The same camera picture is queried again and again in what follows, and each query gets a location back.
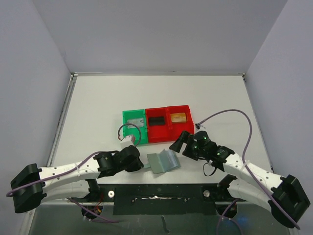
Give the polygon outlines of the green leather card holder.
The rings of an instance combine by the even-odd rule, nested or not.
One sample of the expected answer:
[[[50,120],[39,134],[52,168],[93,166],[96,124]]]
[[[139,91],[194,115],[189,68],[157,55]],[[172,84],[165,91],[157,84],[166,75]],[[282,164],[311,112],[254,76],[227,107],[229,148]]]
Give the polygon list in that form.
[[[148,163],[144,169],[150,169],[153,174],[161,174],[180,168],[180,162],[173,150],[163,149],[160,153],[147,154]]]

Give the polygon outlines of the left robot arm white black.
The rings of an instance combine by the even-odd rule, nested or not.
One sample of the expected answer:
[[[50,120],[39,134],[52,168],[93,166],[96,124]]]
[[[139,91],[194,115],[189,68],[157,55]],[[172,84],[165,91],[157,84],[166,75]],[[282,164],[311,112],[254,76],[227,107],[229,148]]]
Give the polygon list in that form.
[[[14,202],[15,213],[28,212],[42,202],[81,198],[96,202],[100,198],[97,179],[143,168],[139,150],[130,145],[120,151],[97,151],[78,163],[55,167],[27,165],[10,183],[7,197]]]

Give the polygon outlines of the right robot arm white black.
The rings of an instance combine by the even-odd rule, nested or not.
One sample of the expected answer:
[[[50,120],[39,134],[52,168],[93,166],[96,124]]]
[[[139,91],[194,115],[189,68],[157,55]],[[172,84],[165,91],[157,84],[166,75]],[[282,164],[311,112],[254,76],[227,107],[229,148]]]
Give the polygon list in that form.
[[[221,199],[233,197],[258,205],[285,227],[297,228],[311,204],[296,177],[274,174],[243,160],[232,149],[211,141],[206,131],[194,135],[183,131],[169,148],[195,161],[206,160],[225,172],[218,187]]]

